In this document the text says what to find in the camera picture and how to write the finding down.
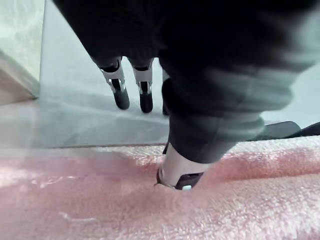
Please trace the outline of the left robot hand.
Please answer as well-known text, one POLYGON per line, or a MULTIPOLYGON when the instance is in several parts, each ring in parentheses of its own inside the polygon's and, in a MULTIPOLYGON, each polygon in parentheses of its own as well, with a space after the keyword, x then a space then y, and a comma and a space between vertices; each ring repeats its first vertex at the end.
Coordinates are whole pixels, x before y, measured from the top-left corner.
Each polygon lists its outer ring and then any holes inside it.
POLYGON ((102 70, 125 56, 158 58, 169 117, 159 184, 194 187, 239 142, 258 136, 262 113, 293 98, 298 75, 320 59, 317 0, 57 0, 102 70))

